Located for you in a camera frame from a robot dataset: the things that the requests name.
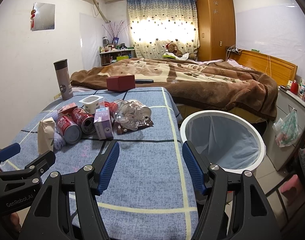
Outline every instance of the wardrobe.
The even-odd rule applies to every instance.
[[[226,47],[236,44],[233,0],[197,0],[198,61],[226,59]]]

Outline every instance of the trash can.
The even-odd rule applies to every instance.
[[[191,141],[197,152],[225,171],[255,174],[265,154],[257,130],[242,118],[222,111],[200,111],[189,115],[180,128],[181,141]]]

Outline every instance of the heart pattern curtain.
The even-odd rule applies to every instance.
[[[196,0],[127,0],[137,57],[162,58],[174,42],[183,53],[199,47]]]

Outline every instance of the dark red box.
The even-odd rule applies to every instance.
[[[109,91],[122,92],[136,88],[134,75],[115,76],[107,78],[107,89]]]

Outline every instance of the bed headboard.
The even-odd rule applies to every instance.
[[[297,65],[295,64],[272,56],[270,56],[269,62],[268,55],[249,50],[243,50],[240,55],[230,53],[229,58],[245,67],[253,68],[264,73],[266,72],[268,76],[270,76],[271,62],[271,77],[277,82],[278,86],[286,86],[288,80],[293,81],[297,73]]]

